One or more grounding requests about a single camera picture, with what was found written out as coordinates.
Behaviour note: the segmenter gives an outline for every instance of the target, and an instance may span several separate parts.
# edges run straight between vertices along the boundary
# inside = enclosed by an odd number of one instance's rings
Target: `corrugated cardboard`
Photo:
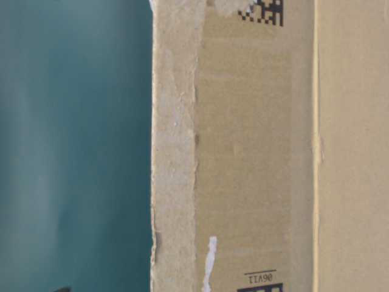
[[[154,3],[154,292],[383,291],[384,0]]]

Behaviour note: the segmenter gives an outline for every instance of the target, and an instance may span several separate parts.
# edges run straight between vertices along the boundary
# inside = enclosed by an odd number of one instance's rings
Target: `blue-green wall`
[[[147,0],[0,0],[0,291],[148,291]]]

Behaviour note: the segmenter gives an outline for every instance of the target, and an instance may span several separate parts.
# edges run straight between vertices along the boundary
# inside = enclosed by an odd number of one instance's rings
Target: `torn paper label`
[[[218,243],[218,239],[216,236],[211,236],[209,238],[209,251],[207,254],[207,258],[205,260],[205,276],[202,287],[202,292],[211,292],[211,286],[209,284],[209,279],[211,277],[213,264],[215,263],[215,255],[216,255],[216,245]]]

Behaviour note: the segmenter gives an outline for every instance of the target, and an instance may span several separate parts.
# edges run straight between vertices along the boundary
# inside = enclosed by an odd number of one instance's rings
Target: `cardboard box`
[[[154,292],[384,291],[384,0],[154,3]]]

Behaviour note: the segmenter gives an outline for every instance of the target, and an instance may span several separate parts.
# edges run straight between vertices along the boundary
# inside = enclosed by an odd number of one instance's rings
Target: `cardboard seam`
[[[314,2],[314,43],[313,43],[313,64],[312,64],[312,149],[313,149],[313,212],[312,212],[312,292],[318,292],[318,259],[319,259],[319,229],[320,229],[320,208],[319,208],[319,167],[324,154],[322,153],[322,139],[320,137],[320,56],[318,48],[318,0]]]

